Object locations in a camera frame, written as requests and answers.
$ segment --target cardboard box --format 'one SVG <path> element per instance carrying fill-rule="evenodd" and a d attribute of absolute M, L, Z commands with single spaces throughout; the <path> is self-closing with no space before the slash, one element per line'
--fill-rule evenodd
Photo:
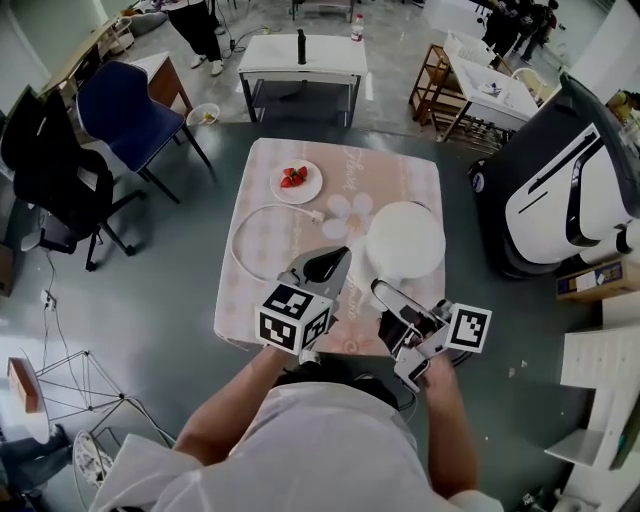
<path fill-rule="evenodd" d="M 556 281 L 558 300 L 594 302 L 636 290 L 640 290 L 640 266 L 625 258 L 601 263 Z"/>
<path fill-rule="evenodd" d="M 20 397 L 24 405 L 24 412 L 27 414 L 36 412 L 38 410 L 38 391 L 29 378 L 24 359 L 10 357 L 7 365 L 7 376 L 9 377 L 11 391 Z"/>
<path fill-rule="evenodd" d="M 13 286 L 13 251 L 0 244 L 0 295 L 11 295 Z"/>

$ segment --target person's arm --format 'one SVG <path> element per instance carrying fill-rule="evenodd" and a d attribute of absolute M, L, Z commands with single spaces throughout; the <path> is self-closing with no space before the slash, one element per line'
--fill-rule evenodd
<path fill-rule="evenodd" d="M 446 499 L 462 491 L 477 490 L 478 461 L 449 356 L 432 358 L 424 380 L 431 486 Z"/>
<path fill-rule="evenodd" d="M 290 354 L 263 349 L 233 380 L 193 413 L 174 450 L 205 466 L 225 460 L 253 421 Z"/>

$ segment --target white plate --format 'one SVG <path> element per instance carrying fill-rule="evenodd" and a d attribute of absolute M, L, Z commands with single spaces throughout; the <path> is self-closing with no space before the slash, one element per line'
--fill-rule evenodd
<path fill-rule="evenodd" d="M 299 169 L 303 165 L 307 166 L 307 179 L 302 185 L 291 188 L 282 188 L 280 182 L 284 178 L 284 170 L 288 167 Z M 277 166 L 271 171 L 269 179 L 271 191 L 283 203 L 303 204 L 308 203 L 316 197 L 322 189 L 322 173 L 318 166 L 308 162 L 307 160 L 291 160 L 282 165 Z"/>

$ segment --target white lid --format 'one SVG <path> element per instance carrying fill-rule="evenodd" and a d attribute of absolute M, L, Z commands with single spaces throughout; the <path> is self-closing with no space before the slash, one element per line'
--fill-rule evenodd
<path fill-rule="evenodd" d="M 440 265 L 446 241 L 440 222 L 426 206 L 401 201 L 376 214 L 366 246 L 379 277 L 416 279 Z"/>

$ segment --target power outlet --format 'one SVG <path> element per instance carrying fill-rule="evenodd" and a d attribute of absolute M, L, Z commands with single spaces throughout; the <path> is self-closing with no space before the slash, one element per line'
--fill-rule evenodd
<path fill-rule="evenodd" d="M 56 299 L 47 290 L 40 292 L 40 301 L 44 304 L 44 309 L 48 311 L 56 310 Z"/>

